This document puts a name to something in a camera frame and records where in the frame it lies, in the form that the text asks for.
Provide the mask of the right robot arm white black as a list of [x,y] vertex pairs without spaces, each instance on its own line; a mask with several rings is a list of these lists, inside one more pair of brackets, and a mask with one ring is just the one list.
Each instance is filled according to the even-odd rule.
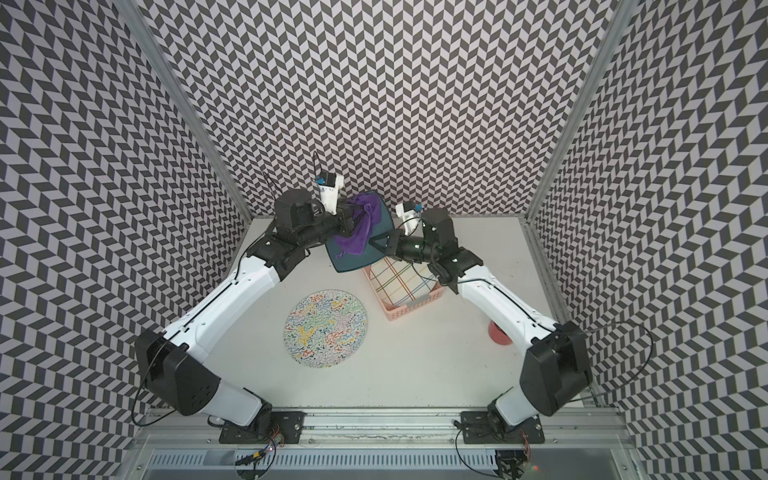
[[516,427],[537,415],[550,417],[593,380],[587,335],[574,322],[558,323],[504,286],[483,260],[460,245],[444,208],[419,218],[422,234],[399,227],[370,237],[368,244],[401,261],[424,263],[440,285],[474,304],[523,357],[519,385],[489,405],[496,423]]

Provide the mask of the white plate coloured stripes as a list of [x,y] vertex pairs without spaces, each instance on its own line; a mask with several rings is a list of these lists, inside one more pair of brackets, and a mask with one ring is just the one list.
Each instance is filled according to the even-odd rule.
[[385,257],[365,269],[374,293],[385,308],[393,309],[426,299],[440,288],[436,277],[423,263]]

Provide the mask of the purple cloth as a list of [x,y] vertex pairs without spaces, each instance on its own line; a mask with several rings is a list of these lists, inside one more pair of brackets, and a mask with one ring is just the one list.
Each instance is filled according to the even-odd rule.
[[337,258],[348,255],[362,255],[368,244],[372,229],[381,221],[381,207],[376,193],[361,193],[348,199],[360,205],[360,222],[351,237],[336,236],[340,252]]

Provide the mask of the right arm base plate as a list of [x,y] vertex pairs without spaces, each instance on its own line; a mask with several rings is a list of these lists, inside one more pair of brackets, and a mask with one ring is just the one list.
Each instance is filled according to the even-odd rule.
[[543,427],[537,417],[516,425],[508,425],[497,413],[468,410],[460,413],[462,438],[469,445],[544,444]]

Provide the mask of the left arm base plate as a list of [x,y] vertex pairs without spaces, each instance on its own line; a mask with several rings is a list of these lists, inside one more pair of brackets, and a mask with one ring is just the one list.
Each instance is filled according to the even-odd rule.
[[221,428],[220,444],[261,444],[270,440],[278,445],[298,444],[306,413],[303,411],[267,411],[257,414],[247,426],[226,421]]

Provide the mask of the colourful squiggle round plate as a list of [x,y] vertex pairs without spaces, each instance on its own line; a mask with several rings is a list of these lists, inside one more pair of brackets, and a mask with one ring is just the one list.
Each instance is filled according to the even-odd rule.
[[335,289],[317,291],[289,313],[283,342],[300,365],[330,368],[353,356],[368,331],[367,311],[352,294]]

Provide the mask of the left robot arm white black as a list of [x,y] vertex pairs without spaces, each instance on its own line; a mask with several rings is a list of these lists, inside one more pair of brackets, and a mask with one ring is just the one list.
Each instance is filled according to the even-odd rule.
[[352,236],[370,211],[352,200],[334,211],[328,206],[327,197],[314,198],[304,189],[282,193],[268,227],[239,257],[233,273],[164,332],[144,330],[137,337],[141,388],[184,416],[203,412],[266,436],[271,404],[223,380],[205,362],[224,334],[311,248]]

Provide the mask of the teal square plate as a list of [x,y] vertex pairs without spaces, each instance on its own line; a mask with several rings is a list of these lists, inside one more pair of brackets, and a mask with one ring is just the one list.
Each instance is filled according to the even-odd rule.
[[383,238],[394,229],[391,213],[374,191],[357,194],[343,204],[352,220],[350,234],[336,234],[326,243],[334,269],[350,272],[372,265],[384,257]]

